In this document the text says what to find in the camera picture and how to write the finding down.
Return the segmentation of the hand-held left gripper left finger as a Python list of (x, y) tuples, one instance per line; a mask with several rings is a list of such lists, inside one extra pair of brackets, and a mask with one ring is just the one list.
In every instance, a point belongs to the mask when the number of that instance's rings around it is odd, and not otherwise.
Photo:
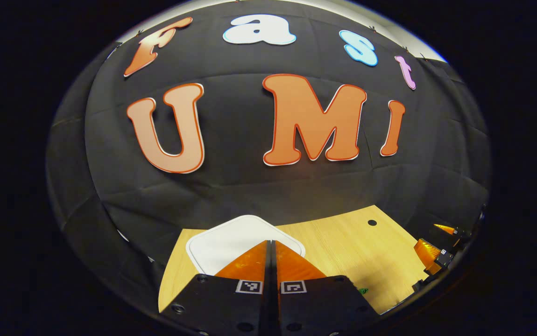
[(270, 326), (272, 242), (260, 242), (226, 267), (198, 273), (161, 311), (190, 336), (259, 336)]

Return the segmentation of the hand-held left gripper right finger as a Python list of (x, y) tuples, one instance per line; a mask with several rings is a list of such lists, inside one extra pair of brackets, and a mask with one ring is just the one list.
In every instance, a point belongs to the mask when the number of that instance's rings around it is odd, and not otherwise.
[(362, 336), (381, 320), (352, 281), (326, 276), (281, 242), (271, 243), (271, 333)]

